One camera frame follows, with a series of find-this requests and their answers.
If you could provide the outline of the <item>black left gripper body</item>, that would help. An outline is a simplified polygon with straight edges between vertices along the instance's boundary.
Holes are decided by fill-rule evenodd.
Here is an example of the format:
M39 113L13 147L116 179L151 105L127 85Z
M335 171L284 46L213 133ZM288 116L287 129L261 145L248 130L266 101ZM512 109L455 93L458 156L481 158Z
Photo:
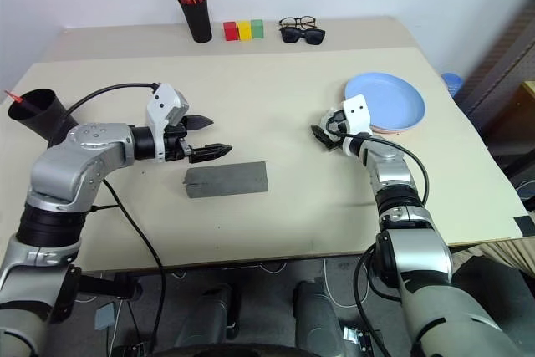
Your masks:
M164 129L165 161L178 161L187 159L193 163L193 150L186 141L187 128L179 123L168 125Z

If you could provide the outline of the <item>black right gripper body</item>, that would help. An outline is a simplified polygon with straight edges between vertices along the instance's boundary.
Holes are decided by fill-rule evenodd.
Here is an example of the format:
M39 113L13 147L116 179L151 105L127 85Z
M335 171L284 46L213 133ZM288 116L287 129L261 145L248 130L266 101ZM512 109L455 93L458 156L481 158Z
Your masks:
M346 133L346 117L343 110L331 108L322 117L322 129L334 145L340 145L344 138L339 133Z

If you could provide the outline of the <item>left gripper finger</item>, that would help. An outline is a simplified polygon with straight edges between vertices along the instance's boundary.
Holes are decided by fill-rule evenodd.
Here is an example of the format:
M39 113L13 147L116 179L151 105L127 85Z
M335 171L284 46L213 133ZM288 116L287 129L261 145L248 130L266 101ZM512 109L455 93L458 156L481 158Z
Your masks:
M231 145L220 143L205 145L202 148L192 148L188 159L191 164L213 161L225 156L231 150Z
M183 117L183 125L188 131L201 130L213 124L214 121L204 115L185 115Z

